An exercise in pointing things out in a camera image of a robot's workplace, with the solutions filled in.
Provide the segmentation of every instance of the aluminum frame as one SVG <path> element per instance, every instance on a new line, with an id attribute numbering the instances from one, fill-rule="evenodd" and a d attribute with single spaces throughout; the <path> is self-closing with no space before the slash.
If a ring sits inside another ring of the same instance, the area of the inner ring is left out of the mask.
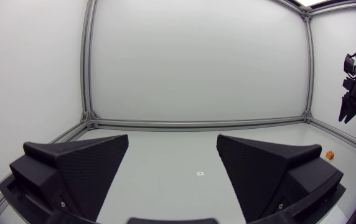
<path id="1" fill-rule="evenodd" d="M 302 16 L 304 21 L 306 35 L 307 35 L 307 46 L 308 46 L 308 87 L 307 87 L 307 100 L 305 104 L 305 109 L 302 115 L 304 116 L 304 122 L 309 123 L 309 118 L 312 117 L 311 106 L 312 106 L 312 97 L 314 95 L 314 41 L 312 38 L 312 30 L 311 30 L 311 19 L 308 13 L 304 13 Z"/>
<path id="2" fill-rule="evenodd" d="M 92 129 L 115 129 L 125 131 L 222 131 L 250 128 L 267 128 L 272 126 L 283 126 L 297 123 L 311 124 L 327 133 L 345 141 L 356 148 L 356 138 L 312 117 L 312 96 L 314 86 L 314 49 L 311 30 L 313 16 L 328 12 L 356 8 L 356 1 L 340 2 L 324 6 L 319 9 L 303 11 L 286 0 L 275 0 L 283 6 L 299 14 L 304 21 L 308 57 L 309 57 L 309 80 L 307 88 L 307 99 L 304 112 L 301 116 L 290 118 L 251 119 L 242 121 L 127 121 L 115 119 L 101 119 L 93 110 L 91 98 L 91 40 L 93 34 L 93 21 L 96 12 L 97 0 L 88 0 L 83 23 L 82 49 L 80 63 L 80 77 L 82 89 L 82 118 L 80 123 L 55 138 L 50 143 L 76 141 L 80 136 Z M 0 192 L 0 215 L 8 206 L 7 201 Z"/>

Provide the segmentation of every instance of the white floor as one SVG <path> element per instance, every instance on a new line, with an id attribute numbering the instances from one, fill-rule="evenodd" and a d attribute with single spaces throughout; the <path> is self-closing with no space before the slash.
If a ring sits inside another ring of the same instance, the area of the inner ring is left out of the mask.
<path id="1" fill-rule="evenodd" d="M 79 140 L 128 134 L 129 148 L 97 219 L 126 223 L 130 217 L 161 220 L 216 218 L 245 223 L 239 203 L 216 149 L 217 135 L 292 145 L 320 144 L 321 157 L 344 173 L 347 189 L 338 208 L 349 218 L 356 208 L 356 149 L 309 124 L 221 132 L 135 132 L 97 129 Z M 204 176 L 196 172 L 203 171 Z M 11 208 L 0 223 L 19 223 Z"/>

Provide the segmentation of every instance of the orange object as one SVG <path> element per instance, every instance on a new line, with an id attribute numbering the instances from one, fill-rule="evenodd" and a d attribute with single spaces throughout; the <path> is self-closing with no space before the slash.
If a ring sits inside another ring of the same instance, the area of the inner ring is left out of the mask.
<path id="1" fill-rule="evenodd" d="M 332 151 L 327 152 L 326 153 L 326 158 L 329 159 L 329 160 L 333 159 L 334 158 L 334 153 Z"/>

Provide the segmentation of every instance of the robotic arm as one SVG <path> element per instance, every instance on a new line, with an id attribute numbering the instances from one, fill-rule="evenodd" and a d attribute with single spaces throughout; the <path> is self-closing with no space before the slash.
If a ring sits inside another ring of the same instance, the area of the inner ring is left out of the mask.
<path id="1" fill-rule="evenodd" d="M 348 77 L 342 85 L 348 92 L 342 97 L 339 121 L 345 118 L 344 123 L 347 124 L 356 115 L 356 53 L 347 54 L 344 60 L 344 71 Z"/>

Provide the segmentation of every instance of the white backdrop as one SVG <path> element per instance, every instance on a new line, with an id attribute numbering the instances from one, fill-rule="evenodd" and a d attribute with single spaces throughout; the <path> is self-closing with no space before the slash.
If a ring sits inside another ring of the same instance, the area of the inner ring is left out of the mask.
<path id="1" fill-rule="evenodd" d="M 86 5 L 0 1 L 0 180 L 23 142 L 49 142 L 80 120 Z"/>
<path id="2" fill-rule="evenodd" d="M 322 14 L 311 22 L 314 37 L 315 85 L 312 113 L 329 125 L 356 137 L 356 115 L 347 124 L 339 122 L 344 58 L 356 52 L 356 9 Z"/>
<path id="3" fill-rule="evenodd" d="M 274 1 L 99 1 L 92 47 L 102 118 L 258 119 L 304 110 L 304 23 Z"/>

